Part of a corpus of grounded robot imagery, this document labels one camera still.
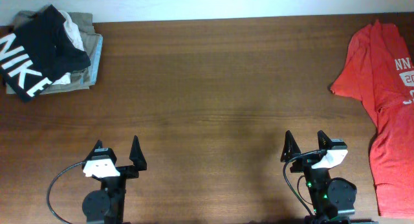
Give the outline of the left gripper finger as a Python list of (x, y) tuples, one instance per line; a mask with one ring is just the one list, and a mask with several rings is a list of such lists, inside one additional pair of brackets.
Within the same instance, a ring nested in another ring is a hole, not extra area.
[(147, 162), (142, 153), (139, 139), (136, 135), (133, 137), (129, 160), (133, 163), (136, 170), (138, 171), (147, 170)]
[(98, 140), (88, 156), (86, 156), (85, 161), (100, 159), (110, 159), (113, 164), (116, 164), (116, 155), (114, 151), (111, 148), (104, 148), (102, 141)]

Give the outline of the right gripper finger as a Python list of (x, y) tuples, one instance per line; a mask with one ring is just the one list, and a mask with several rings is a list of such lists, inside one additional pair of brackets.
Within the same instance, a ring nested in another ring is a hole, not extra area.
[(301, 154), (301, 151), (292, 135), (290, 130), (287, 130), (285, 133), (285, 142), (283, 151), (281, 154), (280, 161), (281, 162), (288, 162), (289, 160), (297, 157)]
[(317, 132), (317, 137), (318, 137), (318, 146), (320, 150), (330, 150), (332, 148), (332, 141), (324, 133), (324, 131), (319, 130)]

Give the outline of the red t-shirt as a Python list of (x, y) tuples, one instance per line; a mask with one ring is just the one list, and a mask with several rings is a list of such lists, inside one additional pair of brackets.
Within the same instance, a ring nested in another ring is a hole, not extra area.
[(413, 60), (393, 23), (353, 35), (333, 94), (361, 101), (376, 127), (369, 150), (378, 212), (413, 218)]

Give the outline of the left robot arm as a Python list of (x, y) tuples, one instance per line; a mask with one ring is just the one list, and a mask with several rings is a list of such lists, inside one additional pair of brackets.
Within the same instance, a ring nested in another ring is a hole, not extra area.
[(100, 189), (87, 194), (82, 203), (87, 223), (124, 222), (126, 182), (139, 178), (140, 172), (147, 170), (147, 162), (137, 136), (133, 137), (129, 160), (131, 165), (117, 166), (113, 149), (104, 148), (100, 140), (85, 158), (83, 173), (100, 182)]

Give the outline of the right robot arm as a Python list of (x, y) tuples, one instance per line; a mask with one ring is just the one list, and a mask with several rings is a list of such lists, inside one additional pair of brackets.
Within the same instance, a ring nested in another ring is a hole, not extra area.
[[(340, 165), (348, 154), (342, 139), (332, 139), (322, 130), (317, 132), (318, 149), (301, 152), (291, 131), (285, 132), (285, 141), (280, 161), (283, 177), (290, 191), (308, 212), (305, 223), (311, 224), (355, 224), (374, 223), (370, 219), (351, 219), (355, 214), (357, 187), (352, 182), (330, 176), (329, 170)], [(297, 188), (293, 188), (287, 176), (301, 173), (310, 195), (307, 202)]]

